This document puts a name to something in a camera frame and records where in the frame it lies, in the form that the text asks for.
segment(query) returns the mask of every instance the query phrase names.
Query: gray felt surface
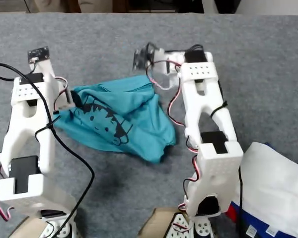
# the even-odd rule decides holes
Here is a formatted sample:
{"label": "gray felt surface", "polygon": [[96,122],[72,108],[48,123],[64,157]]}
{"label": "gray felt surface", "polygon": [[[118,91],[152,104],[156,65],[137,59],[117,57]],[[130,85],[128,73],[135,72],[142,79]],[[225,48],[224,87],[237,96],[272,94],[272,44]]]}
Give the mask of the gray felt surface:
{"label": "gray felt surface", "polygon": [[[246,149],[252,141],[271,142],[298,163],[298,16],[203,16],[195,14],[0,14],[0,62],[28,72],[27,50],[48,45],[57,75],[71,86],[131,76],[135,48],[147,41],[165,49],[201,43],[214,55],[231,116]],[[3,76],[13,73],[0,71]],[[0,81],[0,149],[10,113],[12,84]],[[165,109],[172,92],[161,94]],[[182,100],[173,108],[184,117]],[[202,117],[201,129],[214,124]],[[60,135],[96,172],[77,216],[87,238],[134,238],[154,207],[176,206],[182,180],[193,173],[192,154],[182,128],[178,144],[159,165],[135,156],[87,148]],[[37,151],[34,143],[27,153]],[[76,198],[89,180],[87,169],[61,146],[56,152],[57,183]],[[23,217],[0,219],[0,238]],[[234,226],[216,219],[220,237],[234,238]]]}

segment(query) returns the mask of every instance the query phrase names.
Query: white plastic bag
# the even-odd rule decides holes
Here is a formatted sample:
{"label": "white plastic bag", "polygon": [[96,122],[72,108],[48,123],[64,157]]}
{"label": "white plastic bag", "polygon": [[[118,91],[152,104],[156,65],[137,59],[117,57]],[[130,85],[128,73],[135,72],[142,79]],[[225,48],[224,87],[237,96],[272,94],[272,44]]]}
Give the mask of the white plastic bag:
{"label": "white plastic bag", "polygon": [[[241,163],[243,210],[298,238],[298,164],[253,142]],[[239,183],[234,203],[239,205]]]}

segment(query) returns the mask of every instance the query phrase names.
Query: cardboard box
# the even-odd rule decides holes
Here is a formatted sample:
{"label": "cardboard box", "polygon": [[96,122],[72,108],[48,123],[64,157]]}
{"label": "cardboard box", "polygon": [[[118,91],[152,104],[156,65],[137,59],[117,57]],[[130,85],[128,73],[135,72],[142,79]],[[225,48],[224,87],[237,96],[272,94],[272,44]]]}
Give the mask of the cardboard box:
{"label": "cardboard box", "polygon": [[26,218],[9,235],[9,238],[36,238],[40,237],[46,227],[46,223],[38,218]]}
{"label": "cardboard box", "polygon": [[178,208],[155,208],[151,217],[138,232],[138,238],[164,238]]}

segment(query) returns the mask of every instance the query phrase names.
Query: cartoon character drawing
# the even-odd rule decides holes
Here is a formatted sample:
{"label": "cartoon character drawing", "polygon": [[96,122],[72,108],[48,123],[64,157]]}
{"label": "cartoon character drawing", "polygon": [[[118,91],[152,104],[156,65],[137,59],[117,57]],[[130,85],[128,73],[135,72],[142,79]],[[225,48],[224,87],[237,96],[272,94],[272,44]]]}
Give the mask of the cartoon character drawing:
{"label": "cartoon character drawing", "polygon": [[94,132],[104,137],[107,141],[119,146],[129,142],[128,133],[133,127],[128,121],[114,112],[111,108],[104,106],[105,103],[93,99],[86,101],[81,109],[76,109],[81,123],[94,125]]}

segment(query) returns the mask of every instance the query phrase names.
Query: teal t-shirt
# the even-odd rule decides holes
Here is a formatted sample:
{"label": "teal t-shirt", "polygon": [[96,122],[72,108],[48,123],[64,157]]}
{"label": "teal t-shirt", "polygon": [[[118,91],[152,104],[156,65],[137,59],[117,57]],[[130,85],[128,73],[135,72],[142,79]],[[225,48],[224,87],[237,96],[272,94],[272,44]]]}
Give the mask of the teal t-shirt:
{"label": "teal t-shirt", "polygon": [[129,152],[158,163],[175,131],[146,76],[74,89],[82,106],[61,111],[55,123],[74,140],[94,149]]}

